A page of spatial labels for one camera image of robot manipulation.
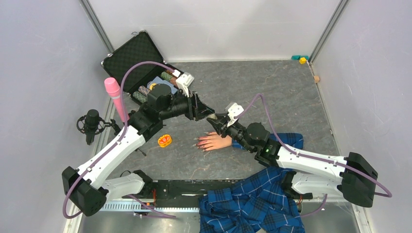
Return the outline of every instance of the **checkered case lining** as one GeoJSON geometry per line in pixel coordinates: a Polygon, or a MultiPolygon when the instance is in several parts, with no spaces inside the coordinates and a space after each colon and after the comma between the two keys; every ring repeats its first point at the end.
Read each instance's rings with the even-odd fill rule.
{"type": "MultiPolygon", "coordinates": [[[[110,57],[105,58],[103,68],[120,85],[125,73],[135,64],[144,61],[163,63],[163,57],[149,34],[142,31],[114,51],[110,57]]],[[[163,71],[164,68],[156,65],[139,66],[129,74],[123,90],[132,94],[138,90],[139,86],[146,86],[163,71]]]]}

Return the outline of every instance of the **pink microphone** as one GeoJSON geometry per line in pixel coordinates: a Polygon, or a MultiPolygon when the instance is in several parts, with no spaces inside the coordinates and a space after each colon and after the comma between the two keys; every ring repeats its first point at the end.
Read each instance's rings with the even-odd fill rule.
{"type": "Polygon", "coordinates": [[[104,86],[106,87],[106,91],[107,93],[110,95],[110,97],[113,100],[113,103],[116,107],[116,110],[121,118],[121,120],[123,121],[123,123],[126,120],[129,120],[129,115],[127,115],[127,119],[124,119],[124,112],[123,112],[123,106],[120,102],[120,95],[121,95],[121,91],[120,91],[120,86],[117,83],[115,78],[107,78],[104,81],[104,86]]]}

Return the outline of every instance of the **robotic arm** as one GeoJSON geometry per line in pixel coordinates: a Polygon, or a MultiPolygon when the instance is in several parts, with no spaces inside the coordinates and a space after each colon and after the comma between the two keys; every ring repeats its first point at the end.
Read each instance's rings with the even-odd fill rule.
{"type": "Polygon", "coordinates": [[[344,197],[347,201],[362,207],[372,207],[376,184],[350,169],[337,165],[344,164],[355,168],[376,180],[378,173],[360,154],[351,152],[348,157],[329,156],[285,145],[289,147],[287,149],[272,140],[269,137],[270,132],[261,123],[252,123],[247,128],[242,126],[236,119],[236,116],[243,112],[240,105],[231,103],[225,110],[225,114],[212,114],[207,118],[219,135],[228,135],[250,153],[256,153],[255,159],[264,166],[302,171],[291,170],[287,173],[282,182],[286,195],[294,199],[299,199],[301,195],[303,199],[312,199],[313,196],[328,194],[329,197],[344,197]]]}
{"type": "Polygon", "coordinates": [[[106,178],[130,153],[160,131],[164,120],[185,115],[189,120],[198,121],[214,113],[213,109],[199,100],[196,92],[187,93],[188,95],[185,95],[182,90],[179,90],[172,95],[169,86],[165,84],[154,86],[147,96],[147,101],[130,116],[129,127],[123,128],[89,161],[77,169],[69,166],[63,171],[63,187],[66,195],[81,174],[85,173],[69,197],[83,214],[91,216],[106,202],[128,194],[137,194],[142,190],[144,181],[135,173],[112,180],[106,178]],[[92,166],[107,151],[109,152],[92,166]]]}

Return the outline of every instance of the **black microphone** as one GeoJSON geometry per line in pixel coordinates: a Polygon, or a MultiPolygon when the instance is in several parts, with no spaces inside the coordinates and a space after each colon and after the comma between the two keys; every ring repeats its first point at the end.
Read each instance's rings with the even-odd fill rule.
{"type": "Polygon", "coordinates": [[[102,119],[99,117],[99,112],[95,109],[90,109],[85,118],[84,132],[86,134],[86,143],[88,145],[94,142],[94,136],[98,135],[99,132],[99,122],[102,119]]]}

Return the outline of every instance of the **blue plaid shirt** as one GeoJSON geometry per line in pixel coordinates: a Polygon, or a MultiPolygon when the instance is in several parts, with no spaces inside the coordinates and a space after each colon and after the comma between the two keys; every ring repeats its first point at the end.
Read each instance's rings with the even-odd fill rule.
{"type": "Polygon", "coordinates": [[[280,182],[290,169],[268,167],[200,199],[200,233],[305,233],[294,200],[280,182]]]}
{"type": "MultiPolygon", "coordinates": [[[[300,133],[278,133],[277,135],[283,143],[295,147],[296,149],[303,149],[303,136],[300,133]]],[[[270,134],[270,138],[277,141],[277,138],[273,133],[270,134]]],[[[234,148],[240,148],[244,150],[244,148],[233,139],[232,146],[234,148]]]]}

